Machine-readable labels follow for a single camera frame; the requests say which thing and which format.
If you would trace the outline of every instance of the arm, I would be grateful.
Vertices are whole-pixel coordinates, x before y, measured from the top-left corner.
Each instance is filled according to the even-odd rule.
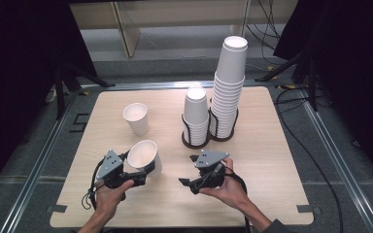
[[[223,160],[226,173],[232,173],[233,161],[230,158]],[[226,205],[240,211],[259,232],[264,231],[271,225],[271,220],[254,204],[245,193],[242,186],[233,178],[225,177],[220,188],[201,188],[199,192],[205,195],[213,196],[221,200]]]
[[[80,233],[98,233],[105,224],[115,216],[117,206],[123,193],[134,184],[130,180],[115,189],[102,184],[96,189],[96,210],[89,221],[81,228]]]

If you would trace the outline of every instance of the black curtain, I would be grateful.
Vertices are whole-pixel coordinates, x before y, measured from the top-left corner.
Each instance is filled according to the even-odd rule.
[[[45,106],[58,62],[96,77],[68,4],[0,0],[0,172]]]
[[[321,25],[324,31],[312,48],[318,75],[373,163],[373,1],[332,4],[338,4],[336,11]],[[300,0],[274,55],[291,59],[301,52],[317,29],[322,7],[323,1]]]

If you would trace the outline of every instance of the stack of paper cups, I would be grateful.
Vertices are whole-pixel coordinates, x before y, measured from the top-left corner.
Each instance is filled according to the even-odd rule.
[[[186,142],[192,146],[203,145],[207,141],[209,114],[207,94],[201,86],[191,86],[188,89],[183,120]]]
[[[216,138],[231,135],[245,79],[248,42],[242,37],[227,37],[220,52],[214,77],[210,132]]]

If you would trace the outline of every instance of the tripod leg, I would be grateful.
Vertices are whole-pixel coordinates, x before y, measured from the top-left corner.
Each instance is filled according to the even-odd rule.
[[[57,103],[57,119],[59,119],[63,112],[65,111],[65,99],[63,96],[63,86],[62,86],[62,79],[61,79],[61,67],[58,65],[55,70],[55,90],[56,90],[56,103]]]
[[[78,68],[78,67],[76,67],[76,66],[74,66],[74,65],[66,64],[66,66],[67,66],[68,68],[70,68],[71,70],[73,70],[74,72],[77,72],[78,74],[84,76],[85,78],[87,78],[87,79],[91,80],[92,82],[97,83],[97,84],[99,84],[99,85],[101,85],[101,86],[103,86],[103,87],[114,86],[113,83],[106,83],[106,82],[104,82],[103,80],[100,80],[100,79],[97,78],[97,77],[93,77],[93,76],[90,75],[88,72],[86,72],[86,71],[84,71],[84,70],[82,70],[82,69],[80,69],[80,68]]]
[[[310,77],[308,79],[308,96],[310,100],[310,105],[316,112],[317,109],[317,96],[316,96],[316,70],[315,61],[313,57],[310,57]]]
[[[293,57],[291,60],[287,61],[285,64],[278,67],[275,71],[269,73],[268,75],[260,78],[255,79],[256,82],[267,82],[270,81],[272,78],[276,77],[277,75],[283,73],[286,71],[287,68],[291,67],[292,65],[298,63],[299,59],[301,58],[301,53],[297,54],[295,57]]]

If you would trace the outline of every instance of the wooden table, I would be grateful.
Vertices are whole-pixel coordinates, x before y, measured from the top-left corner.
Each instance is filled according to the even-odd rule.
[[[243,226],[244,217],[219,200],[193,195],[178,178],[199,177],[189,156],[200,154],[181,140],[186,89],[103,92],[99,95],[75,155],[57,205],[65,213],[53,213],[51,226],[80,227],[93,209],[85,210],[81,199],[89,188],[96,164],[109,149],[122,153],[137,142],[150,139],[158,145],[162,161],[159,178],[126,192],[117,215],[107,226],[114,227],[219,227]],[[207,89],[212,97],[213,90]],[[130,103],[148,106],[150,131],[135,136],[122,117]],[[227,151],[235,172],[247,184],[250,198],[271,219],[284,224],[310,224],[312,213],[299,213],[297,205],[308,205],[288,143],[265,87],[244,87],[235,134],[227,142],[211,141],[204,149]],[[132,172],[125,162],[124,170]]]

